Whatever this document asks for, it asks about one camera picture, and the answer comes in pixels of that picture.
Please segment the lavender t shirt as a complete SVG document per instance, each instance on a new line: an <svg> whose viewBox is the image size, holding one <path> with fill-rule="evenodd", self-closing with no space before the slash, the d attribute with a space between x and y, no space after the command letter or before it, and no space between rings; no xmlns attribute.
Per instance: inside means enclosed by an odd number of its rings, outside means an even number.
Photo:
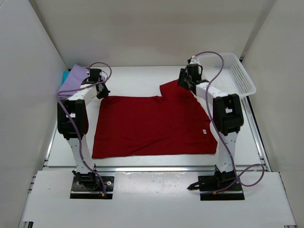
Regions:
<svg viewBox="0 0 304 228"><path fill-rule="evenodd" d="M70 97L72 100L85 99L90 84L82 85L82 82L88 77L87 72L87 68L75 64L57 92L57 101L69 100Z"/></svg>

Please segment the white plastic basket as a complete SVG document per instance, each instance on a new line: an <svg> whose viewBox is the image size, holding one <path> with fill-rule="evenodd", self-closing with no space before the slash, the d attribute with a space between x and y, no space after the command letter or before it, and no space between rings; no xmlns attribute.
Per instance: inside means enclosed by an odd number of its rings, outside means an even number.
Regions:
<svg viewBox="0 0 304 228"><path fill-rule="evenodd" d="M238 94L243 98L256 93L250 76L233 53L221 53L221 57L208 53L197 57L203 67L203 79L214 81L211 85L227 94Z"/></svg>

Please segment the teal t shirt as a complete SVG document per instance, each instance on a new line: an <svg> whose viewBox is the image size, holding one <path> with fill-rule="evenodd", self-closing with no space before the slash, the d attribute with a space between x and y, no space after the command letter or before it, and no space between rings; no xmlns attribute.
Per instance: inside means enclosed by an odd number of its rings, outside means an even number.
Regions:
<svg viewBox="0 0 304 228"><path fill-rule="evenodd" d="M69 71L64 71L64 72L63 72L61 84L64 84L64 82L65 82L65 80L67 79L69 73L70 73Z"/></svg>

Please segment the red t shirt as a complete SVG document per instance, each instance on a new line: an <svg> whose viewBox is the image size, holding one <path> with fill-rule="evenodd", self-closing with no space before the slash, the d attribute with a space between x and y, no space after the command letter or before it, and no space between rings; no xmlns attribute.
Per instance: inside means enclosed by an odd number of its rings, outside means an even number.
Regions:
<svg viewBox="0 0 304 228"><path fill-rule="evenodd" d="M160 86L160 93L104 98L92 157L215 154L209 116L192 92L171 81Z"/></svg>

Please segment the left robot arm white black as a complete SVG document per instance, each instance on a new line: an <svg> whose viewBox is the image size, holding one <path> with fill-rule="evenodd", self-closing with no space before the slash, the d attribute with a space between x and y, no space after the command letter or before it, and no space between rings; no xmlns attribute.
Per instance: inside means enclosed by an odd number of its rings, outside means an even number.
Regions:
<svg viewBox="0 0 304 228"><path fill-rule="evenodd" d="M88 191L106 193L105 182L95 169L89 153L86 135L89 129L87 105L94 98L105 98L112 72L74 65L62 83L57 97L57 129L68 142L76 162L76 181Z"/></svg>

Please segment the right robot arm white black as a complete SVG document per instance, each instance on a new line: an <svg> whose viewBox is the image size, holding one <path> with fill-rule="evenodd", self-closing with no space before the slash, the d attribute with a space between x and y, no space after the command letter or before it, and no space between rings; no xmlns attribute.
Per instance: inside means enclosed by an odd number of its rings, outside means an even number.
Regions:
<svg viewBox="0 0 304 228"><path fill-rule="evenodd" d="M180 70L177 85L193 92L206 101L207 111L212 105L210 120L218 134L218 161L212 176L200 177L199 181L191 184L188 189L202 191L224 190L236 182L234 163L236 139L244 117L241 110L240 98L237 94L227 94L202 80L203 67L199 64L188 64Z"/></svg>

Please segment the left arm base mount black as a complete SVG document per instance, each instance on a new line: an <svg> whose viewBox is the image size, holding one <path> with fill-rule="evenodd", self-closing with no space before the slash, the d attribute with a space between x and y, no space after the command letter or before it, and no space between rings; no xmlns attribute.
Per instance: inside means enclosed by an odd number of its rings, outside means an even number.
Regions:
<svg viewBox="0 0 304 228"><path fill-rule="evenodd" d="M111 200L114 191L114 176L102 176L104 186L100 179L93 175L84 174L74 176L71 185L71 199Z"/></svg>

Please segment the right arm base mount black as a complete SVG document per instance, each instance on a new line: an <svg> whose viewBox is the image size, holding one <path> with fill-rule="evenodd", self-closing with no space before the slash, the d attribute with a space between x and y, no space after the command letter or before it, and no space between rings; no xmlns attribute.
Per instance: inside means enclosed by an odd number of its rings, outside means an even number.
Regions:
<svg viewBox="0 0 304 228"><path fill-rule="evenodd" d="M199 190L200 201L245 200L241 184L236 178L221 180L220 177L199 176L187 190Z"/></svg>

